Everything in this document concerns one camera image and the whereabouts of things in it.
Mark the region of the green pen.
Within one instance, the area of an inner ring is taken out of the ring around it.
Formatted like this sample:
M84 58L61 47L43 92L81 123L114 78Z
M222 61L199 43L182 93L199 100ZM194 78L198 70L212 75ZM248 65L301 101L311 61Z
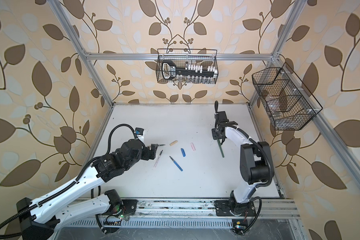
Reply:
M217 140L217 142L218 142L218 146L219 146L219 150L220 150L220 153L221 153L221 155L222 155L222 158L224 158L225 155L224 155L224 151L223 151L223 148L222 148L221 141L220 141L220 140Z

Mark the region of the pink clear pen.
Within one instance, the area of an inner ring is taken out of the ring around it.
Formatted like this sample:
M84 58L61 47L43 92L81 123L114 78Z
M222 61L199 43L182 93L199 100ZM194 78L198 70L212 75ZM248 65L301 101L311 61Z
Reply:
M154 168L157 167L158 162L159 162L159 160L160 160L160 158L161 158L161 156L162 156L162 153L163 153L163 150L161 150L161 152L159 153L159 156L158 156L157 160L155 161Z

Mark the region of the blue pen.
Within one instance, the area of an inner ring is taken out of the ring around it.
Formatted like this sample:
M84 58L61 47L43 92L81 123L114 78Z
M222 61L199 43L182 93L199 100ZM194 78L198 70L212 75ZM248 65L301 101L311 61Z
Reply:
M176 167L182 172L183 169L182 169L181 166L176 162L176 160L175 160L173 157L171 157L171 156L169 156L169 157L170 157L171 161L176 165Z

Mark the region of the blue pen cap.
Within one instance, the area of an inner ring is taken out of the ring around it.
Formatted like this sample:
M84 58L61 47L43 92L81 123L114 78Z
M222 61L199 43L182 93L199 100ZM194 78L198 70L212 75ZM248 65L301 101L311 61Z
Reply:
M186 157L186 152L185 152L185 150L183 148L181 148L181 152L182 152L182 156Z

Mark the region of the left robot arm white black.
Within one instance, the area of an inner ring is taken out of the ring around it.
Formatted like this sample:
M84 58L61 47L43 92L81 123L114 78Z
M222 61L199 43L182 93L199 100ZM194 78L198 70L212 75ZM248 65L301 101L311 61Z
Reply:
M123 215L126 207L116 190L108 190L90 200L74 204L82 194L100 187L128 171L139 160L153 160L158 144L145 146L139 139L122 144L112 153L96 157L79 175L54 191L34 200L18 202L36 207L20 217L24 240L47 240L54 232L70 223L93 215Z

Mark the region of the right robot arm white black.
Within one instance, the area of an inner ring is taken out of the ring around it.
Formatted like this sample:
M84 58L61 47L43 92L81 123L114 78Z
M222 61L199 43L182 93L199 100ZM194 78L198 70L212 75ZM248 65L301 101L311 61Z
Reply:
M239 170L244 180L233 190L228 200L229 214L240 216L252 207L258 188L267 187L274 177L274 165L267 142L257 142L238 123L229 121L225 111L215 107L215 125L212 137L222 145L226 139L232 141L240 150Z

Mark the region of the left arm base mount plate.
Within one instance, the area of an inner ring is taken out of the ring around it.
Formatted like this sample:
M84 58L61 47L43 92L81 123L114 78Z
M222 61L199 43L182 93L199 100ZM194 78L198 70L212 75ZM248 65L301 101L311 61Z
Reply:
M101 215L134 215L137 210L137 203L138 200L136 199L124 199L117 203L109 202L109 206L106 208L106 211Z

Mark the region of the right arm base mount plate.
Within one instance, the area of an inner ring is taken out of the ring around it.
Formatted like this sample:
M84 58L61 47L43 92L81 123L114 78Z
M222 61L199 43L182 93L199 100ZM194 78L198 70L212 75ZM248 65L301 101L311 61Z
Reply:
M255 205L253 202L243 204L236 207L231 207L228 200L216 200L214 201L216 210L216 216L218 217L255 217L257 214Z

